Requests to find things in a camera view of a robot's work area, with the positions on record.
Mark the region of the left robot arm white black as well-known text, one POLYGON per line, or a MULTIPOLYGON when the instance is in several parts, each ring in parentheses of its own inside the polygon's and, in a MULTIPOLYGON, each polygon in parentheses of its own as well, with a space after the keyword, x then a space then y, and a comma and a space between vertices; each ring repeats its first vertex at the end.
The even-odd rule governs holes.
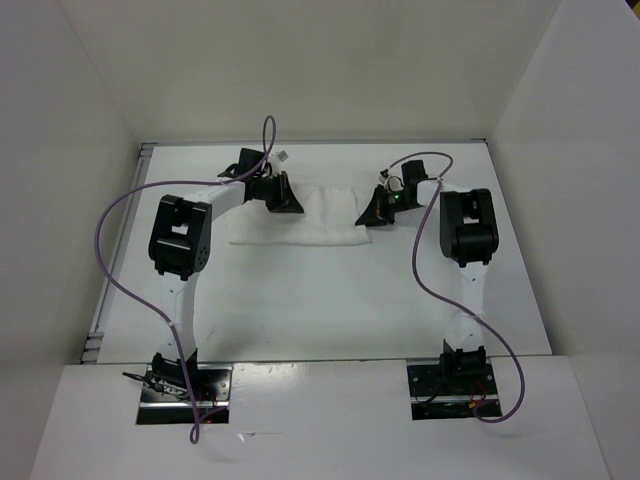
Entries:
POLYGON ((271 213, 304 212, 282 168, 287 158, 284 151, 265 157, 261 151, 243 148, 239 160, 219 175, 224 185, 207 186, 185 197, 161 198, 148 253, 161 280, 161 311, 176 332, 154 354, 151 372, 145 375, 154 390, 184 400, 202 384, 194 303, 199 274, 211 256, 213 221, 252 200, 263 202, 271 213))

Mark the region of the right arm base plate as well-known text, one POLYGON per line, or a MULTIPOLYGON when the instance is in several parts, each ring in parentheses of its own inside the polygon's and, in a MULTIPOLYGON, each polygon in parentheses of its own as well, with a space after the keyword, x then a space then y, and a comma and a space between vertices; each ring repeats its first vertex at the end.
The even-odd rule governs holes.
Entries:
POLYGON ((413 421, 473 418, 475 410, 482 418, 502 415, 490 363, 484 373, 456 384, 441 379, 435 360, 409 361, 406 372, 413 421))

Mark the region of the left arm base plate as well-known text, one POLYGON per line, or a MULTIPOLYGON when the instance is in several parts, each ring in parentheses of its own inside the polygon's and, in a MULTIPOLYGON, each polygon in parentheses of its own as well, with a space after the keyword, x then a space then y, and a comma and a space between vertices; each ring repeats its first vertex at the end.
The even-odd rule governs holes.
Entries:
MULTIPOLYGON (((230 397, 233 366, 228 364, 199 365, 199 379, 194 386, 198 415, 204 424, 227 424, 230 416, 230 397)), ((192 402, 183 387, 169 386, 158 381, 153 386, 142 384, 136 424, 178 425, 192 424, 192 402)))

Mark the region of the white pleated skirt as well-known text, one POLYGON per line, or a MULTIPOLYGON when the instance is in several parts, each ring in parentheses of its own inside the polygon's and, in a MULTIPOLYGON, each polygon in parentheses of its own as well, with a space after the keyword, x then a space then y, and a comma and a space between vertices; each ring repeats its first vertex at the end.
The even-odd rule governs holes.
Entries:
POLYGON ((273 213, 262 202, 250 201, 224 215, 231 245, 360 246, 371 234, 356 220, 363 194, 352 188, 299 184, 294 194, 304 212, 273 213))

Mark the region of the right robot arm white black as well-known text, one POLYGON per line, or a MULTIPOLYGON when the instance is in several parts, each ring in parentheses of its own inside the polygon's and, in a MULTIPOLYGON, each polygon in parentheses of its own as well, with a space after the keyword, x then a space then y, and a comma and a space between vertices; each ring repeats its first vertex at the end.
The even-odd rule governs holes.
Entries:
POLYGON ((443 340, 438 385, 450 393, 459 393, 473 387, 487 369, 481 319, 484 283, 499 246, 492 195, 484 188, 462 190, 447 185, 443 174, 428 174, 417 155, 396 163, 401 176, 393 176, 389 169, 380 172, 379 184, 355 224, 392 225, 397 214, 421 207, 426 214, 438 212, 440 250, 457 267, 461 298, 453 300, 432 290, 427 292, 456 309, 443 340))

